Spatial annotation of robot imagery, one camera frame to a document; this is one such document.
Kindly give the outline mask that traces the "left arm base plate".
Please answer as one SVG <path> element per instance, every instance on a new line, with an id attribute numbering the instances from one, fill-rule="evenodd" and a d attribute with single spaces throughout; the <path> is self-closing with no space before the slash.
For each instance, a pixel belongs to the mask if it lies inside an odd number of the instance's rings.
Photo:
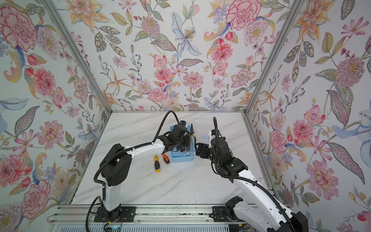
<path id="1" fill-rule="evenodd" d="M 135 211 L 136 207 L 134 206 L 119 206 L 110 212 L 106 210 L 104 206 L 100 206 L 97 209 L 94 222 L 133 222 Z"/>

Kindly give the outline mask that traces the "yellow handle pliers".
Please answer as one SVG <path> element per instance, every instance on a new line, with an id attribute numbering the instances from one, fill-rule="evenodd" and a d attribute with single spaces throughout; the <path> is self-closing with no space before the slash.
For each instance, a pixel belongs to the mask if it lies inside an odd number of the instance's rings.
<path id="1" fill-rule="evenodd" d="M 196 141 L 196 136 L 195 136 L 195 133 L 194 133 L 193 124 L 191 124 L 191 126 L 190 126 L 190 134 L 193 137 L 194 141 Z"/>

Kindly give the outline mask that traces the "orange black screwdriver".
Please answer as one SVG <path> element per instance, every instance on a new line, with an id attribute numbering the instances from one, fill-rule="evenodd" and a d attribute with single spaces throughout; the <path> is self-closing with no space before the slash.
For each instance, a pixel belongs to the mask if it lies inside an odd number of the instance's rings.
<path id="1" fill-rule="evenodd" d="M 162 154 L 162 157 L 163 157 L 163 160 L 166 164 L 170 163 L 170 159 L 168 158 L 168 156 L 165 153 Z"/>

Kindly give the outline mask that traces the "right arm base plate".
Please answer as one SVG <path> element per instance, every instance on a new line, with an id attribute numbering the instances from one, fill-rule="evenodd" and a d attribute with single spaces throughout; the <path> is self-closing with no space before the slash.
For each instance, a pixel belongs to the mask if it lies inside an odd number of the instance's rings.
<path id="1" fill-rule="evenodd" d="M 213 206 L 210 217 L 214 222 L 245 223 L 236 217 L 234 212 L 227 206 Z"/>

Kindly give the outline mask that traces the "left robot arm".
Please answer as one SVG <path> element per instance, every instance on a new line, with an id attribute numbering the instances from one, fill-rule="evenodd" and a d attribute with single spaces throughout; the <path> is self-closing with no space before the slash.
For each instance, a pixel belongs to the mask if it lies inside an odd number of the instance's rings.
<path id="1" fill-rule="evenodd" d="M 135 157 L 152 157 L 157 161 L 168 152 L 178 151 L 181 147 L 190 146 L 190 133 L 185 121 L 157 135 L 155 141 L 132 147 L 114 145 L 99 165 L 93 181 L 102 185 L 102 206 L 112 212 L 121 205 L 121 184 L 127 178 L 132 159 Z"/>

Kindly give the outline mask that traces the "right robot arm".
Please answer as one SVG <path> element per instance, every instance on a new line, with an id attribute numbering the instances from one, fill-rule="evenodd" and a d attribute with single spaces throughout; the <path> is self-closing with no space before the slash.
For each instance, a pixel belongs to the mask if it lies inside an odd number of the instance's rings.
<path id="1" fill-rule="evenodd" d="M 212 136 L 209 144 L 198 143 L 195 147 L 197 156 L 209 159 L 220 177 L 235 184 L 257 206 L 250 207 L 239 196 L 230 199 L 226 212 L 231 220 L 242 220 L 259 232 L 309 231 L 307 217 L 294 213 L 262 186 L 247 165 L 233 156 L 224 137 Z"/>

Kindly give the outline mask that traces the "blue transparent plastic toolbox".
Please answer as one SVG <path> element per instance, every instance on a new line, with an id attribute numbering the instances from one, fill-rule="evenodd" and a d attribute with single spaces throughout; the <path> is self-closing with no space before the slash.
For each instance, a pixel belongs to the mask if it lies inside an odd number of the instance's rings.
<path id="1" fill-rule="evenodd" d="M 175 163 L 191 162 L 196 157 L 209 159 L 212 149 L 206 143 L 197 142 L 193 124 L 187 124 L 187 133 L 183 137 L 182 144 L 170 152 L 171 160 Z"/>

